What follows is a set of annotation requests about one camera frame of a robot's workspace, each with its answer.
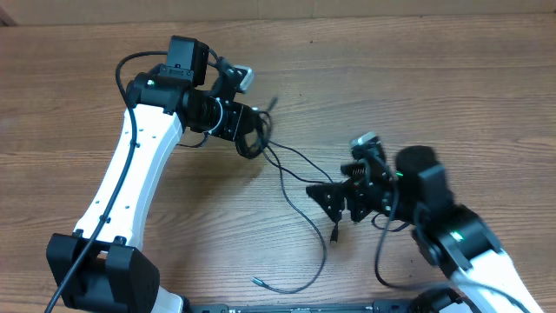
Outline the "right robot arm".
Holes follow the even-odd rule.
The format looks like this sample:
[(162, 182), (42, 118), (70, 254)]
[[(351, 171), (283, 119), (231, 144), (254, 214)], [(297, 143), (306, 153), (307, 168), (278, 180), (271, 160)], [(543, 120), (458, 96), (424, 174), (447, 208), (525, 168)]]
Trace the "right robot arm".
[(356, 145), (352, 155), (354, 162), (341, 166), (346, 181), (306, 188), (333, 222), (349, 210), (355, 222), (375, 211), (389, 222), (409, 223), (421, 255), (447, 278), (430, 283), (430, 289), (460, 290), (479, 312), (541, 310), (499, 238), (478, 214), (456, 202), (432, 148), (400, 150), (393, 169), (377, 143)]

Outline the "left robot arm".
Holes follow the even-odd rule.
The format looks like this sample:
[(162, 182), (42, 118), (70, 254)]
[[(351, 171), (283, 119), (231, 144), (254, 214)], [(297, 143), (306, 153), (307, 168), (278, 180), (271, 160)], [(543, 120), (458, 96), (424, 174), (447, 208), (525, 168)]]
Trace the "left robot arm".
[(264, 144), (258, 112), (238, 103), (254, 80), (207, 44), (174, 36), (165, 62), (119, 90), (126, 110), (103, 181), (69, 235), (51, 237), (52, 299), (88, 312), (188, 312), (190, 301), (161, 285), (142, 253), (149, 208), (166, 162), (186, 131), (233, 142), (252, 159)]

